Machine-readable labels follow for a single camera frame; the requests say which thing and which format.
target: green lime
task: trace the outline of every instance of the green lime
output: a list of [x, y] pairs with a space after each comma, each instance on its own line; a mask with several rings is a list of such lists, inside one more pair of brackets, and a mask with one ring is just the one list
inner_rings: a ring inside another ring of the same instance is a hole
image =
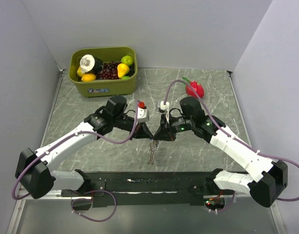
[[121, 62], [130, 67], [133, 64], [133, 58], [130, 55], [123, 56]]

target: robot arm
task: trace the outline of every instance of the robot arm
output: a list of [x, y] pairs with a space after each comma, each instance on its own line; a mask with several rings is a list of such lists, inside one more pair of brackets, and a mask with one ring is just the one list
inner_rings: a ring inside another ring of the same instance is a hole
[[[69, 155], [99, 139], [90, 133], [96, 132], [105, 135], [111, 132], [114, 127], [131, 132], [134, 118], [124, 113], [126, 107], [127, 100], [123, 96], [114, 96], [108, 100], [106, 106], [102, 106], [95, 113], [90, 114], [75, 129], [60, 139], [34, 152], [29, 148], [25, 149], [19, 157], [16, 178], [33, 160], [45, 152], [46, 156], [32, 166], [20, 180], [30, 195], [37, 199], [51, 190], [78, 190], [85, 185], [86, 181], [81, 172], [62, 172], [55, 171], [55, 169]], [[148, 110], [138, 108], [137, 125], [132, 138], [153, 138], [146, 125], [148, 120]]]
[[[161, 115], [160, 127], [154, 136], [146, 126], [149, 120], [148, 110], [138, 108], [138, 123], [132, 138], [174, 141], [177, 133], [192, 130], [197, 137], [223, 150], [248, 172], [239, 174], [215, 169], [206, 178], [209, 191], [234, 190], [250, 194], [262, 206], [271, 206], [287, 186], [287, 165], [281, 160], [274, 162], [261, 157], [236, 142], [234, 139], [237, 136], [221, 120], [213, 116], [218, 125], [231, 135], [228, 137], [205, 115], [195, 98], [186, 97], [180, 101], [180, 105], [180, 116], [173, 117], [173, 109], [169, 110], [168, 103], [158, 104], [158, 110], [164, 114]], [[61, 172], [55, 169], [70, 154], [99, 139], [94, 133], [103, 136], [114, 127], [131, 132], [134, 129], [134, 118], [124, 113], [126, 107], [127, 100], [124, 97], [114, 96], [108, 100], [106, 106], [100, 107], [62, 138], [35, 152], [27, 148], [20, 154], [16, 178], [33, 160], [46, 153], [46, 156], [37, 161], [20, 180], [33, 198], [40, 198], [50, 190], [89, 191], [90, 180], [82, 171]]]
[[154, 140], [174, 141], [176, 133], [192, 130], [197, 137], [224, 151], [248, 172], [240, 174], [216, 169], [208, 176], [209, 189], [229, 189], [250, 194], [260, 205], [270, 207], [287, 187], [288, 167], [283, 161], [274, 162], [259, 156], [235, 141], [238, 137], [221, 120], [213, 116], [218, 125], [231, 135], [228, 137], [205, 115], [195, 98], [186, 97], [180, 101], [180, 117], [171, 115], [168, 103], [163, 105], [163, 102], [160, 102], [157, 106], [160, 112], [165, 113], [161, 116], [160, 127], [154, 135]]

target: red pepper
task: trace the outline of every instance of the red pepper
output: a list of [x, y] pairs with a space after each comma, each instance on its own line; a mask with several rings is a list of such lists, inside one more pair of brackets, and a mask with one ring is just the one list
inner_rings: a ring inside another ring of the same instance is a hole
[[144, 109], [145, 108], [145, 104], [144, 102], [139, 102], [138, 106], [141, 108], [141, 109]]
[[[193, 87], [193, 89], [197, 92], [197, 94], [200, 98], [202, 98], [205, 95], [204, 89], [201, 84], [197, 83], [196, 81], [190, 81], [189, 79], [187, 79], [185, 77], [183, 77], [182, 79], [184, 81], [188, 82]], [[189, 86], [187, 86], [187, 85], [185, 86], [185, 91], [188, 95], [197, 98]]]

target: yellow pear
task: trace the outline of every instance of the yellow pear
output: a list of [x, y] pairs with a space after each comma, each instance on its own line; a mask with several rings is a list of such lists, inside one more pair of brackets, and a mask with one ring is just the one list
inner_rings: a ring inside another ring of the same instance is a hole
[[130, 68], [126, 64], [121, 63], [117, 66], [117, 71], [118, 77], [122, 78], [130, 71]]

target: label sticker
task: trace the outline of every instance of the label sticker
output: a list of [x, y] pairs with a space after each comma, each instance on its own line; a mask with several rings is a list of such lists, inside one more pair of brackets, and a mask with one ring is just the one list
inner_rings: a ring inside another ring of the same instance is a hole
[[103, 92], [109, 92], [109, 89], [88, 89], [88, 93], [103, 93]]

